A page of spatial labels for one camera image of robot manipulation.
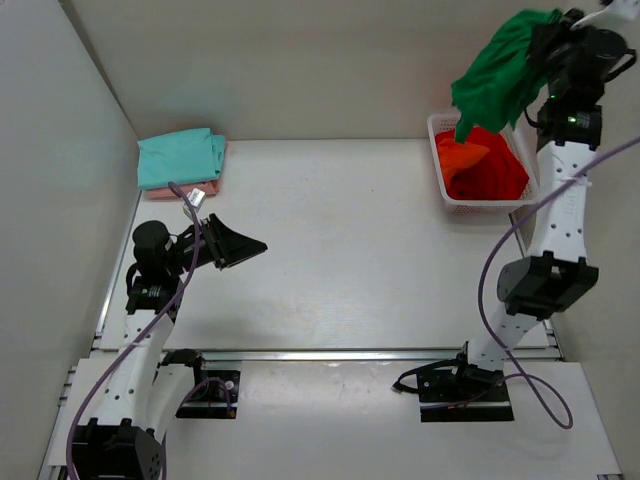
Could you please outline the green t shirt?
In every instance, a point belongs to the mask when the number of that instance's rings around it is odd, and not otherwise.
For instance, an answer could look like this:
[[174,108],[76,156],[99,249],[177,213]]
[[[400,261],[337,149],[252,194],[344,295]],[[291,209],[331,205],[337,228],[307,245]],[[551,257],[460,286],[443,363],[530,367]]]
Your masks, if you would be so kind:
[[480,51],[466,73],[451,84],[452,105],[460,112],[455,141],[464,144],[475,127],[493,134],[516,125],[537,99],[546,75],[527,62],[536,27],[559,23],[559,9],[525,9],[507,20]]

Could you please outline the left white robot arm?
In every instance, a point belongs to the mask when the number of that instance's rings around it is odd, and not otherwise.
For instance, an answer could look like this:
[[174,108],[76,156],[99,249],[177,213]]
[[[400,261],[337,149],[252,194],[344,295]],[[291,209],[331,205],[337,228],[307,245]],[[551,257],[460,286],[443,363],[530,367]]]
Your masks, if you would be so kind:
[[201,266],[224,270],[267,250],[214,214],[177,236],[158,220],[146,221],[132,242],[123,344],[72,420],[66,444],[72,479],[161,477],[171,420],[209,385],[198,351],[165,349],[186,286]]

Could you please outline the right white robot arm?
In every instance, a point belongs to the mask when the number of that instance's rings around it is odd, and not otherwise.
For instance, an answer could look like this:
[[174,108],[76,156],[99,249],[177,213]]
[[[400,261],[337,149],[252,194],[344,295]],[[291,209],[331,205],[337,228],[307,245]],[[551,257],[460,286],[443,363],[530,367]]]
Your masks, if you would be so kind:
[[453,359],[412,370],[414,387],[396,381],[398,393],[435,393],[447,406],[479,399],[504,380],[503,366],[525,334],[566,311],[597,282],[587,262],[584,213],[589,170],[597,165],[602,108],[608,82],[637,60],[620,35],[636,19],[636,1],[605,1],[598,12],[567,12],[553,26],[538,27],[528,63],[547,78],[549,97],[532,126],[542,199],[531,208],[535,228],[525,256],[505,265],[496,292],[500,306],[483,320],[487,333],[467,342]]

